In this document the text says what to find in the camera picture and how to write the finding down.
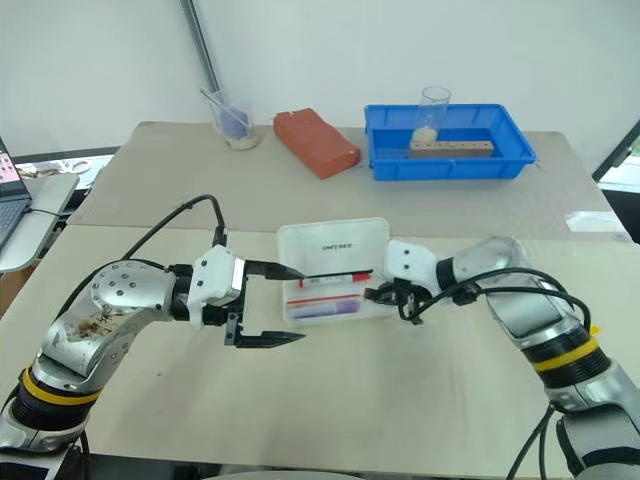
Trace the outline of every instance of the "red pen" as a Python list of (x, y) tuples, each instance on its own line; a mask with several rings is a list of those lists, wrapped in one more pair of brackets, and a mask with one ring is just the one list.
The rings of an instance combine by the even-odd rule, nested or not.
[(326, 275), (320, 277), (307, 277), (298, 280), (300, 288), (315, 287), (318, 285), (338, 285), (341, 283), (365, 282), (371, 278), (369, 273), (346, 273), (344, 275)]

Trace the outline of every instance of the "laptop screen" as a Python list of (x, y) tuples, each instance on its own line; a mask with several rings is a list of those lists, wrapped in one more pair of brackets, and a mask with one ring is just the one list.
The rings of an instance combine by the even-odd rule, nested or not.
[(0, 200), (17, 195), (28, 195), (9, 153), (0, 139)]

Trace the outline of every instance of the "white table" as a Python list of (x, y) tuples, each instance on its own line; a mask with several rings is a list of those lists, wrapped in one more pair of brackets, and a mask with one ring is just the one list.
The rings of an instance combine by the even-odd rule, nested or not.
[[(76, 283), (120, 256), (144, 228), (71, 226), (0, 321), (0, 398), (33, 358)], [(276, 259), (275, 236), (232, 233), (248, 258)], [(140, 252), (191, 262), (211, 232), (169, 229)], [(443, 254), (471, 239), (416, 240)], [(621, 242), (524, 241), (532, 264), (585, 300), (599, 342), (640, 383), (634, 297), (640, 248)], [(286, 329), (280, 284), (252, 280), (248, 333)], [(303, 329), (272, 350), (223, 346), (223, 328), (153, 324), (92, 410), (97, 453), (185, 461), (504, 476), (542, 415), (542, 384), (483, 302), (435, 307), (425, 325), (398, 318)], [(567, 476), (550, 429), (548, 472)], [(537, 478), (535, 455), (520, 471)]]
[[(573, 212), (611, 208), (561, 133), (525, 132), (539, 160), (513, 180), (376, 182), (368, 167), (363, 130), (341, 130), (362, 148), (363, 161), (320, 180), (270, 127), (259, 129), (262, 141), (256, 148), (238, 152), (209, 124), (142, 123), (69, 222), (151, 226), (180, 203), (211, 193), (220, 201), (230, 228), (243, 232), (384, 217), (393, 234), (404, 236), (629, 238), (617, 232), (573, 232), (567, 226)], [(171, 225), (211, 228), (211, 207), (196, 206)]]
[[(62, 213), (71, 198), (78, 175), (66, 173), (51, 177), (25, 179), (32, 197), (31, 208)], [(58, 217), (45, 212), (23, 215), (20, 223), (0, 250), (0, 272), (21, 270), (33, 263), (44, 247)]]

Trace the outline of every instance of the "blue plastic tray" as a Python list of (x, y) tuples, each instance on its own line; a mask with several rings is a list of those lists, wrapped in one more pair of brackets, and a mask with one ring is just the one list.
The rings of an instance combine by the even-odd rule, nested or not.
[(417, 105), (369, 105), (364, 110), (369, 166), (376, 180), (515, 178), (536, 154), (502, 105), (449, 105), (438, 140), (490, 140), (486, 158), (409, 158)]

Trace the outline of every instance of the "black wire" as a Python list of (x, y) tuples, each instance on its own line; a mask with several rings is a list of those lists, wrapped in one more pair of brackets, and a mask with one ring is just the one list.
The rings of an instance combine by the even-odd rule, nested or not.
[(53, 215), (54, 217), (58, 217), (58, 218), (60, 218), (62, 216), (62, 214), (60, 214), (60, 213), (53, 213), (53, 212), (49, 212), (47, 210), (41, 210), (39, 208), (31, 208), (31, 207), (29, 207), (25, 213), (31, 213), (31, 212), (48, 213), (49, 215)]
[(162, 220), (160, 220), (151, 230), (149, 230), (140, 240), (138, 240), (135, 243), (135, 245), (127, 251), (127, 253), (123, 255), (122, 260), (128, 260), (129, 258), (131, 258), (131, 256), (134, 253), (136, 253), (138, 249), (140, 249), (140, 247), (142, 247), (151, 237), (153, 237), (156, 233), (158, 233), (158, 231), (162, 227), (164, 227), (167, 223), (169, 223), (175, 217), (180, 215), (185, 210), (192, 208), (196, 203), (200, 203), (205, 200), (209, 200), (213, 205), (213, 210), (216, 214), (216, 219), (218, 221), (218, 228), (216, 229), (216, 235), (214, 236), (214, 239), (213, 239), (213, 245), (215, 245), (216, 243), (220, 243), (224, 245), (225, 240), (224, 238), (220, 238), (218, 231), (221, 231), (221, 229), (224, 229), (226, 225), (224, 223), (224, 218), (222, 217), (222, 211), (220, 210), (220, 205), (218, 204), (218, 200), (216, 200), (216, 197), (214, 197), (213, 195), (199, 195), (195, 198), (192, 198), (187, 203), (183, 203), (178, 208), (176, 208), (173, 212), (171, 212), (169, 215), (167, 215)]
[(7, 399), (4, 401), (4, 404), (2, 405), (2, 408), (0, 408), (0, 412), (4, 411), (4, 408), (7, 406), (7, 404), (9, 403), (9, 401), (15, 397), (16, 395), (18, 395), (18, 390), (20, 390), (20, 384), (17, 384), (15, 387), (13, 387), (13, 390), (11, 390), (11, 393), (9, 393), (9, 395), (7, 396)]
[(527, 452), (531, 448), (531, 445), (533, 445), (533, 442), (536, 441), (536, 438), (538, 438), (538, 435), (540, 435), (540, 432), (542, 431), (542, 429), (546, 427), (546, 425), (549, 423), (549, 419), (551, 418), (551, 415), (553, 415), (553, 412), (554, 412), (553, 407), (551, 405), (547, 406), (547, 410), (544, 412), (544, 415), (542, 416), (538, 424), (535, 426), (535, 428), (529, 435), (529, 438), (527, 438), (527, 440), (524, 442), (524, 445), (522, 446), (520, 451), (518, 452), (518, 455), (516, 456), (516, 459), (514, 460), (513, 465), (511, 465), (511, 469), (507, 474), (506, 480), (513, 480), (514, 478), (516, 478), (516, 474), (518, 473), (518, 469), (522, 464), (522, 460), (524, 460), (524, 457), (527, 456)]
[(535, 287), (491, 287), (491, 288), (483, 288), (480, 290), (480, 293), (536, 293), (539, 295), (548, 295), (550, 297), (558, 297), (570, 304), (577, 305), (580, 310), (582, 310), (583, 315), (583, 325), (584, 329), (589, 332), (591, 330), (591, 312), (589, 311), (589, 307), (580, 300), (568, 293), (557, 292), (555, 290), (547, 290), (545, 288), (535, 288)]
[[(427, 300), (422, 306), (420, 306), (418, 309), (416, 309), (414, 312), (410, 314), (406, 314), (404, 311), (404, 306), (401, 304), (398, 304), (398, 314), (400, 315), (400, 318), (402, 318), (403, 320), (413, 320), (419, 317), (421, 314), (423, 314), (428, 308), (438, 303), (440, 300), (451, 297), (452, 295), (454, 295), (455, 293), (457, 293), (459, 290), (466, 287), (467, 285), (471, 285), (479, 280), (483, 280), (491, 277), (497, 277), (499, 275), (505, 275), (509, 273), (527, 273), (530, 275), (536, 275), (537, 277), (541, 278), (547, 283), (553, 285), (555, 288), (558, 289), (557, 291), (539, 288), (539, 289), (535, 289), (536, 290), (535, 292), (531, 291), (530, 293), (539, 293), (543, 295), (549, 295), (552, 297), (559, 297), (567, 301), (570, 305), (573, 305), (573, 304), (578, 305), (578, 307), (582, 310), (582, 313), (584, 315), (584, 322), (583, 322), (584, 328), (585, 330), (589, 331), (589, 329), (591, 328), (591, 314), (589, 312), (589, 308), (587, 307), (587, 305), (582, 300), (567, 294), (567, 290), (554, 277), (552, 277), (548, 273), (542, 272), (540, 270), (535, 270), (533, 268), (511, 267), (511, 268), (504, 268), (501, 270), (491, 270), (490, 272), (474, 275), (473, 277), (467, 278), (466, 280), (462, 280), (450, 286), (449, 288), (443, 290), (432, 299)], [(504, 287), (504, 288), (521, 288), (522, 290), (518, 290), (518, 291), (523, 293), (526, 293), (524, 289), (533, 289), (533, 287)], [(483, 293), (486, 291), (488, 291), (488, 289), (481, 290), (480, 293)]]
[[(138, 240), (135, 243), (135, 245), (133, 247), (131, 247), (127, 251), (127, 253), (125, 253), (123, 255), (121, 260), (116, 260), (116, 261), (113, 261), (113, 262), (105, 263), (104, 265), (99, 266), (93, 272), (91, 272), (89, 275), (87, 275), (82, 280), (82, 282), (80, 282), (78, 284), (78, 286), (73, 290), (73, 292), (71, 292), (71, 295), (69, 295), (69, 297), (65, 300), (64, 304), (62, 305), (62, 307), (60, 307), (60, 310), (58, 311), (58, 314), (56, 315), (56, 318), (60, 317), (60, 315), (62, 315), (67, 310), (69, 310), (69, 307), (71, 306), (73, 301), (78, 297), (78, 295), (80, 295), (82, 290), (87, 285), (89, 285), (89, 282), (91, 282), (93, 277), (100, 270), (102, 270), (107, 265), (111, 265), (112, 263), (116, 263), (116, 262), (122, 261), (122, 260), (130, 260), (131, 256), (136, 251), (138, 251), (138, 249), (140, 247), (142, 247), (151, 237), (153, 237), (156, 233), (158, 233), (158, 231), (162, 227), (164, 227), (167, 223), (169, 223), (175, 217), (180, 215), (180, 213), (184, 212), (185, 210), (187, 210), (189, 208), (192, 208), (196, 203), (199, 203), (199, 202), (202, 202), (202, 201), (205, 201), (205, 200), (209, 200), (211, 202), (211, 204), (213, 205), (213, 210), (214, 210), (214, 212), (216, 214), (216, 219), (218, 221), (218, 228), (216, 228), (216, 234), (214, 235), (214, 238), (213, 238), (213, 244), (215, 245), (216, 243), (220, 243), (220, 244), (224, 245), (226, 243), (225, 234), (224, 234), (224, 228), (226, 227), (226, 225), (224, 223), (224, 218), (222, 217), (222, 211), (220, 210), (220, 205), (218, 204), (218, 200), (216, 200), (216, 197), (214, 197), (213, 195), (208, 195), (207, 194), (207, 195), (199, 195), (199, 196), (197, 196), (195, 198), (192, 198), (187, 203), (183, 203), (180, 207), (178, 207), (173, 212), (171, 212), (169, 215), (167, 215), (165, 218), (160, 220), (160, 222), (158, 222), (151, 230), (149, 230), (140, 240)], [(151, 265), (151, 266), (154, 266), (154, 267), (157, 267), (157, 268), (164, 269), (164, 266), (162, 266), (162, 265), (160, 265), (158, 263), (155, 263), (155, 262), (150, 262), (148, 260), (138, 260), (138, 261), (147, 263), (148, 265)]]
[(91, 480), (91, 451), (89, 450), (89, 439), (85, 430), (80, 434), (80, 445), (82, 445), (84, 480)]
[(547, 439), (547, 427), (549, 426), (549, 419), (542, 426), (540, 430), (540, 439), (538, 440), (538, 469), (540, 470), (540, 480), (547, 480), (547, 467), (545, 465), (545, 441)]

